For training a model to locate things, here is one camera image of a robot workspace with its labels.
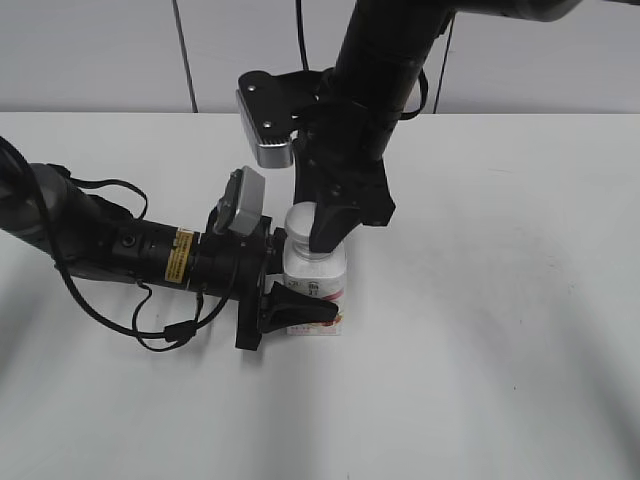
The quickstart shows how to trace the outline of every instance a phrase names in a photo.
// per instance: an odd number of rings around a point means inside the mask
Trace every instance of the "cable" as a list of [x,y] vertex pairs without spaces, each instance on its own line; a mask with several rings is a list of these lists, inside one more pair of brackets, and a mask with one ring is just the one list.
[[296,25],[298,27],[298,47],[300,48],[300,60],[302,69],[309,70],[307,59],[307,46],[304,41],[304,22],[302,21],[302,0],[296,0]]
[[76,187],[84,188],[85,190],[96,190],[102,187],[116,186],[123,187],[132,192],[138,194],[144,200],[144,208],[140,215],[138,215],[138,220],[142,220],[144,216],[147,214],[147,210],[149,209],[149,199],[147,198],[147,194],[142,191],[139,187],[135,186],[133,183],[125,182],[124,180],[118,180],[117,178],[108,178],[106,180],[80,180],[79,178],[73,178],[71,176],[71,172],[68,168],[63,167],[62,165],[56,165],[55,163],[47,163],[50,167],[54,168],[60,175],[68,179],[71,183],[73,183]]
[[[168,345],[166,347],[152,347],[151,345],[146,343],[142,337],[140,337],[139,330],[138,330],[138,315],[140,314],[140,310],[142,310],[142,307],[144,307],[145,303],[147,303],[151,298],[151,295],[153,295],[153,291],[151,290],[151,287],[149,287],[148,285],[145,285],[141,281],[136,282],[136,284],[138,285],[138,287],[147,291],[147,296],[138,304],[136,309],[133,311],[133,316],[131,317],[131,330],[133,330],[134,333],[136,334],[135,339],[138,341],[138,343],[142,345],[145,349],[151,352],[168,352],[170,350],[175,350],[176,348],[180,348],[186,345],[189,342],[189,340],[193,338],[193,335],[195,335],[195,329],[192,335],[189,335],[189,332],[187,331],[181,339],[176,340],[175,343],[172,343],[171,345]],[[197,324],[198,319],[200,318],[200,314],[202,313],[203,305],[204,305],[204,298],[202,296],[202,291],[198,291],[196,295],[196,314],[193,320],[188,320],[187,322],[181,322],[175,325],[187,326],[187,324],[189,324],[193,326]]]
[[[110,328],[111,330],[114,330],[118,333],[121,333],[122,335],[135,337],[135,332],[126,327],[123,327],[122,325],[112,322],[108,318],[103,317],[84,299],[84,297],[78,290],[78,287],[76,287],[76,284],[73,282],[69,270],[67,269],[64,255],[60,250],[60,245],[58,244],[56,233],[51,223],[51,218],[49,217],[49,210],[47,209],[47,205],[42,196],[42,189],[40,188],[40,184],[38,183],[35,174],[31,170],[29,163],[25,160],[22,154],[2,136],[0,136],[0,147],[9,153],[9,155],[13,158],[18,168],[20,168],[20,171],[22,172],[23,179],[27,187],[29,188],[31,195],[33,196],[36,207],[38,208],[38,213],[40,214],[42,225],[44,227],[45,233],[47,234],[47,240],[49,241],[51,256],[53,257],[55,266],[58,269],[58,272],[62,277],[62,281],[66,285],[73,299],[78,305],[80,305],[80,307],[85,311],[87,315],[89,315],[101,325]],[[145,339],[165,338],[163,332],[139,332],[138,335]]]
[[420,84],[420,106],[413,112],[404,112],[400,115],[400,120],[411,120],[417,117],[427,104],[427,95],[429,94],[429,81],[427,75],[424,73],[424,69],[420,70],[418,75],[418,83]]
[[456,22],[455,13],[451,17],[451,25],[449,25],[449,37],[447,38],[447,46],[442,59],[442,69],[440,70],[440,80],[438,80],[438,91],[436,92],[436,101],[433,104],[433,113],[438,113],[438,104],[440,103],[440,92],[442,91],[442,81],[444,80],[444,71],[447,68],[447,60],[449,59],[449,49],[451,48],[451,39],[453,38],[453,25]]
[[[144,348],[146,348],[147,350],[150,350],[152,352],[168,352],[170,350],[174,350],[176,348],[182,347],[183,345],[186,345],[189,342],[189,340],[191,340],[196,335],[196,332],[198,330],[200,330],[201,328],[211,323],[211,321],[213,321],[213,319],[218,316],[218,314],[222,311],[222,309],[225,307],[225,305],[231,298],[231,292],[233,291],[233,286],[236,281],[239,265],[240,265],[240,251],[238,250],[238,253],[236,254],[236,257],[234,260],[233,273],[231,274],[231,279],[229,280],[229,286],[227,287],[227,290],[223,293],[223,295],[220,297],[220,299],[218,300],[218,303],[213,308],[211,313],[209,313],[206,317],[200,320],[200,314],[202,313],[202,308],[204,305],[204,296],[201,289],[201,290],[198,290],[196,294],[196,314],[193,320],[187,320],[186,322],[175,323],[165,328],[164,330],[165,340],[168,342],[175,341],[175,343],[172,343],[171,345],[168,345],[166,347],[152,347],[151,345],[146,343],[143,338],[140,338],[140,336],[136,335],[135,338],[138,341],[138,343],[142,345]],[[138,281],[136,282],[136,284],[141,289],[147,291],[147,296],[138,304],[138,306],[133,312],[133,316],[131,317],[131,330],[133,330],[133,332],[137,334],[138,333],[138,315],[140,314],[142,307],[144,307],[147,301],[149,301],[149,299],[151,298],[151,295],[153,295],[153,291],[151,290],[151,287],[142,283],[142,281]]]

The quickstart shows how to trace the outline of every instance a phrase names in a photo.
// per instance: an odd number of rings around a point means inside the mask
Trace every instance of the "white cap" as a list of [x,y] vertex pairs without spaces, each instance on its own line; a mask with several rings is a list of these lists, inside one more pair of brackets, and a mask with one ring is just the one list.
[[316,204],[314,202],[296,203],[289,209],[284,221],[284,229],[291,240],[309,244],[315,213]]

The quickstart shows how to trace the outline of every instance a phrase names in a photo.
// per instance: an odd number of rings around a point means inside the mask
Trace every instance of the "white bottle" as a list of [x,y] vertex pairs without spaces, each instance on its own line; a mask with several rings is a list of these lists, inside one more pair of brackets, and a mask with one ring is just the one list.
[[316,204],[302,202],[287,212],[284,228],[282,265],[287,288],[310,297],[323,298],[338,305],[338,315],[331,323],[308,323],[288,327],[289,335],[340,335],[347,278],[347,254],[344,243],[331,253],[313,253],[309,236]]

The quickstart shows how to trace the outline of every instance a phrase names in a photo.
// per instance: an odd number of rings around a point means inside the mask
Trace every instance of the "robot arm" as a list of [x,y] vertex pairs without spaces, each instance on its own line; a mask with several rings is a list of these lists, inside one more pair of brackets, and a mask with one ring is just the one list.
[[551,21],[579,2],[358,0],[334,68],[243,75],[240,111],[258,163],[279,168],[295,157],[294,203],[317,204],[311,249],[330,252],[359,224],[389,223],[395,204],[383,153],[455,12]]

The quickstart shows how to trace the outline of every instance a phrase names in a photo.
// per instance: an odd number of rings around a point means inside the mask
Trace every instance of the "table surface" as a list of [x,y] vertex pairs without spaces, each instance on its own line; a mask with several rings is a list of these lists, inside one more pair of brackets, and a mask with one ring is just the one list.
[[[191,229],[253,165],[235,115],[3,113],[0,134]],[[397,211],[348,239],[343,335],[259,352],[234,349],[235,304],[143,351],[0,234],[0,478],[639,478],[640,116],[421,116],[386,164]],[[281,225],[293,170],[262,173]],[[79,283],[127,325],[143,296]],[[147,328],[193,315],[155,293]]]

